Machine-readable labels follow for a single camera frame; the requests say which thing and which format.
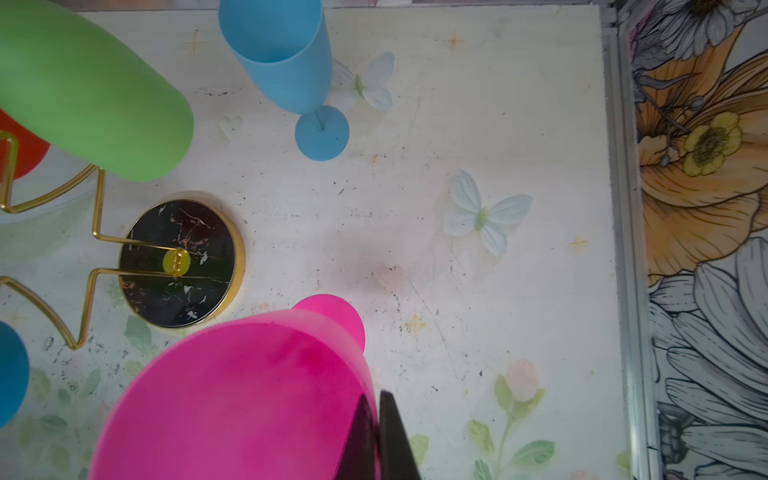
blue object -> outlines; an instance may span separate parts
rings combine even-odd
[[[340,154],[349,125],[336,109],[319,112],[333,77],[321,0],[221,0],[219,26],[261,92],[278,107],[302,115],[296,125],[301,152],[314,160]],[[324,118],[320,123],[316,112]]]
[[[29,357],[22,338],[0,322],[0,427],[10,422],[24,402],[29,384]]]
[[[349,140],[344,114],[323,105],[315,114],[302,115],[296,123],[296,144],[305,157],[326,161],[337,157]]]

orange flower petal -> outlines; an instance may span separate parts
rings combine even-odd
[[[768,52],[757,55],[736,67],[712,93],[710,102],[759,89],[768,81]]]
[[[692,77],[664,90],[653,88],[645,88],[644,90],[661,107],[673,98],[676,99],[675,104],[678,105],[687,104],[695,97],[708,98],[715,92],[715,86],[720,80],[730,49],[741,33],[741,28],[742,26],[736,27],[733,33],[718,46],[708,45],[704,53],[698,57],[691,57],[683,61],[668,61],[656,70],[645,72],[645,75],[657,80],[671,80],[685,74],[695,74]],[[674,116],[674,119],[678,123],[684,124],[691,115],[689,111],[681,111]],[[663,118],[650,105],[649,101],[643,101],[637,105],[637,129],[643,135],[655,137],[665,134],[664,125]]]
[[[732,253],[750,234],[757,208],[757,194],[701,208],[673,207],[644,195],[648,273],[693,271],[699,262]]]
[[[695,128],[698,125],[708,125],[718,114],[723,112],[733,112],[743,118],[745,114],[754,111],[768,110],[768,88],[751,91],[746,94],[739,94],[735,97],[726,98],[723,101],[713,104],[695,117],[691,118],[687,124],[689,128]],[[751,131],[739,122],[739,126],[744,131]]]
[[[757,196],[760,198],[760,208],[752,217],[752,231],[768,227],[768,187],[758,190]]]
[[[675,150],[674,145],[669,150],[670,161],[677,161],[680,157]],[[658,137],[643,137],[637,144],[637,156],[640,158],[640,165],[655,165],[659,163],[664,150],[667,149],[667,135]]]
[[[641,167],[643,191],[678,207],[716,204],[737,195],[757,191],[768,184],[768,111],[742,115],[741,147],[725,164],[709,175],[689,177],[681,162],[666,167]]]

butterfly decoration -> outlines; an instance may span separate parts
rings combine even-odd
[[[463,170],[453,184],[451,198],[458,208],[445,215],[443,231],[454,237],[479,231],[485,248],[498,257],[507,251],[507,235],[501,225],[522,222],[533,204],[533,197],[521,194],[507,197],[491,208],[483,207],[475,180]]]
[[[333,91],[328,105],[348,112],[360,97],[365,98],[377,110],[389,110],[392,107],[392,94],[384,84],[392,77],[395,70],[395,54],[382,53],[374,58],[362,75],[353,74],[340,61],[333,59]]]

red object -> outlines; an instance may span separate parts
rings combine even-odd
[[[16,158],[14,180],[24,177],[37,167],[51,147],[51,144],[16,123],[16,120],[10,118],[2,110],[0,110],[0,131],[9,131],[18,139],[18,157]],[[0,174],[2,174],[5,165],[7,150],[6,142],[2,143],[4,145],[0,147]]]

green leaf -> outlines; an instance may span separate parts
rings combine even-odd
[[[69,472],[69,451],[58,443],[51,444],[51,464],[56,472]]]
[[[125,325],[125,336],[141,355],[149,356],[152,353],[152,332],[147,323],[135,315],[128,316]]]
[[[46,415],[40,419],[40,423],[53,433],[61,433],[67,429],[67,421],[58,415]]]
[[[26,450],[32,444],[32,439],[35,438],[35,420],[32,417],[27,417],[22,426],[21,433],[18,434],[18,446],[22,450]]]
[[[480,423],[477,420],[469,422],[469,433],[472,434],[472,438],[478,447],[485,452],[493,455],[496,452],[496,447],[493,445],[493,439],[491,438],[491,431],[488,430],[488,426],[485,423]]]
[[[144,366],[141,365],[141,362],[137,362],[136,360],[128,360],[123,364],[123,371],[130,380],[133,380],[143,368]]]
[[[94,458],[94,449],[88,449],[80,455],[85,463],[91,463],[91,459]]]
[[[522,446],[512,456],[510,463],[518,467],[538,467],[549,462],[554,455],[554,442],[536,440]]]
[[[58,402],[62,405],[69,405],[69,392],[66,389],[58,390]]]
[[[413,459],[416,460],[417,465],[421,465],[424,462],[424,455],[429,450],[429,437],[426,435],[414,435],[408,442],[411,444],[411,452],[413,452]]]
[[[94,369],[94,371],[91,372],[91,374],[88,376],[88,379],[85,380],[85,385],[83,385],[83,389],[80,392],[80,395],[86,396],[95,392],[100,381],[101,367]]]
[[[539,403],[541,403],[541,399],[544,398],[545,390],[539,389],[536,392],[536,395],[527,402],[518,402],[515,400],[515,406],[512,407],[512,416],[515,417],[515,421],[524,419],[528,415],[531,414],[534,410],[536,410],[536,407]]]
[[[482,460],[475,460],[475,470],[472,472],[472,480],[493,480],[488,464]]]
[[[628,450],[624,450],[622,453],[616,455],[616,465],[618,465],[618,467],[621,468],[622,471],[629,473],[630,463],[629,463]]]
[[[509,406],[512,404],[512,391],[507,385],[507,379],[503,375],[496,377],[496,387],[494,387],[494,393],[496,394],[496,402],[498,406],[502,407],[505,412],[509,410]]]
[[[51,392],[51,380],[48,378],[48,374],[41,369],[29,370],[29,385],[38,400],[45,399]]]

